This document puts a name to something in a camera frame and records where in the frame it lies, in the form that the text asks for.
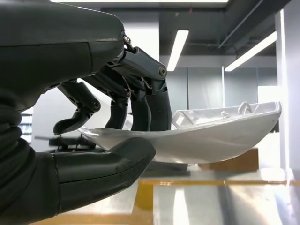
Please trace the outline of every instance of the white plastic part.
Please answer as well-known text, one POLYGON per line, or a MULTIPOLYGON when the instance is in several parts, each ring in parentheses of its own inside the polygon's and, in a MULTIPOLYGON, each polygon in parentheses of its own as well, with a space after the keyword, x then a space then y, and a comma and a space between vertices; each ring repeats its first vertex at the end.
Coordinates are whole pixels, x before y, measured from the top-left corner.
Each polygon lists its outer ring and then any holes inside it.
POLYGON ((229 113, 228 113, 228 112, 226 112, 226 111, 222 111, 221 112, 221 116, 222 116, 222 118, 229 118, 230 117, 230 115, 229 115, 229 113))
POLYGON ((254 110, 255 113, 258 112, 259 109, 259 104, 257 104, 257 106, 256 107, 256 109, 254 110))
POLYGON ((249 113, 253 113, 253 109, 248 102, 243 102, 238 107, 237 112, 240 115, 245 115, 246 111, 248 110, 249 113))
MULTIPOLYGON (((256 108, 258 104, 251 104, 256 108)), ((211 163, 237 157, 256 145, 279 119, 279 102, 259 104, 256 113, 240 115, 238 106, 179 110, 173 122, 176 130, 137 132, 107 128, 80 128, 87 138, 106 150, 132 137, 149 140, 156 149, 156 161, 182 163, 211 163), (231 116, 222 118, 226 111, 231 116)))

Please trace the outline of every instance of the yellow surface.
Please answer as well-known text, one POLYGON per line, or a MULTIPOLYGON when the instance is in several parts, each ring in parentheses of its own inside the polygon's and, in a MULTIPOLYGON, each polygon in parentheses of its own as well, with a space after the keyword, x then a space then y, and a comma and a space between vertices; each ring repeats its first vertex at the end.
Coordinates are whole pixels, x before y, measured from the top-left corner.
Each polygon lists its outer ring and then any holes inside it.
POLYGON ((155 185, 297 185, 298 180, 139 180, 131 214, 73 214, 64 213, 32 225, 152 225, 153 188, 155 185))

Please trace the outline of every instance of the robotic hand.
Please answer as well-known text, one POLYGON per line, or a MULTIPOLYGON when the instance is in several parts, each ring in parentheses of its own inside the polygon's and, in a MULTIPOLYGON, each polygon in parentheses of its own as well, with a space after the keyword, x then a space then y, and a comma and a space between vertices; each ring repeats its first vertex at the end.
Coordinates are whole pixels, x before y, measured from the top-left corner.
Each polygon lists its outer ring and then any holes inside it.
POLYGON ((135 182, 155 155, 142 138, 102 153, 35 152, 20 138, 20 112, 47 90, 58 87, 78 107, 72 118, 58 122, 57 135, 77 129, 100 109, 77 78, 111 96, 106 127, 121 128, 130 98, 133 130, 170 129, 165 67, 131 47, 115 16, 2 0, 0 26, 1 224, 28 224, 115 194, 135 182))

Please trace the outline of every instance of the reflective metal surface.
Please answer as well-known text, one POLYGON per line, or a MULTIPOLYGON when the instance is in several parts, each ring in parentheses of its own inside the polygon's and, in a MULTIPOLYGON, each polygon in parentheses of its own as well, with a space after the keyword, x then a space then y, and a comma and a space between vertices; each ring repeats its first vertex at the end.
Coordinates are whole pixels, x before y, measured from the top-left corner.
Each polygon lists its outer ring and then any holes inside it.
POLYGON ((300 225, 300 171, 148 171, 132 187, 38 225, 300 225))

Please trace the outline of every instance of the wooden block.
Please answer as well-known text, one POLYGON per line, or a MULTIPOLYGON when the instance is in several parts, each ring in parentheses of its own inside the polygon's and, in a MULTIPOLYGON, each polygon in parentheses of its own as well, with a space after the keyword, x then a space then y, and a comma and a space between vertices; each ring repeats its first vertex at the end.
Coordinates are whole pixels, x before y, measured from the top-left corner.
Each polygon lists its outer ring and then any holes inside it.
POLYGON ((253 147, 242 155, 217 163, 198 164, 202 170, 256 171, 259 169, 259 149, 253 147))

